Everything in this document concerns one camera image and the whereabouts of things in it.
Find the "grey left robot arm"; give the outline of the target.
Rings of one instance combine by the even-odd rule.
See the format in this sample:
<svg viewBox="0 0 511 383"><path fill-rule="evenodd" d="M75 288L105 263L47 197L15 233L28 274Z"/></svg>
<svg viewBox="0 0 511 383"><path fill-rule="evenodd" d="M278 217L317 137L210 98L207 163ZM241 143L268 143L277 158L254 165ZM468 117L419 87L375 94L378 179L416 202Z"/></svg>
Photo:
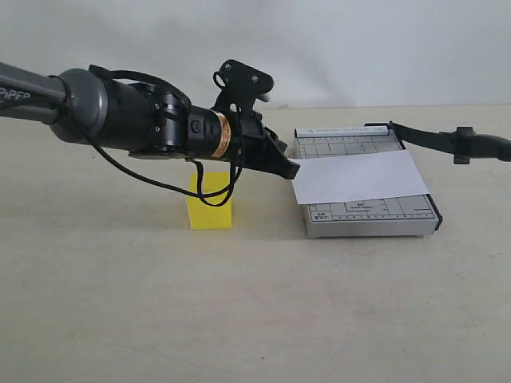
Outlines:
<svg viewBox="0 0 511 383"><path fill-rule="evenodd" d="M2 64L1 114L43 123L66 143L96 143L133 158L231 162L293 179L299 165L254 109L272 90L273 78L229 59L213 80L220 94L202 108L146 73L91 65L43 76Z"/></svg>

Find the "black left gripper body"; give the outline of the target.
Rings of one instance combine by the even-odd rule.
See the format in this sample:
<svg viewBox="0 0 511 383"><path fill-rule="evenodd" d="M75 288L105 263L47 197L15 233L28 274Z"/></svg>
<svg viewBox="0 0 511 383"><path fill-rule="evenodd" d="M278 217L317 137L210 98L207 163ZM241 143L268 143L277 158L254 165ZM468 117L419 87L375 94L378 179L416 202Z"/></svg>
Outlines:
<svg viewBox="0 0 511 383"><path fill-rule="evenodd" d="M253 112L239 119L231 110L219 112L194 106L188 117L186 153L203 160L236 159L243 168L259 172L287 172L287 145L263 125Z"/></svg>

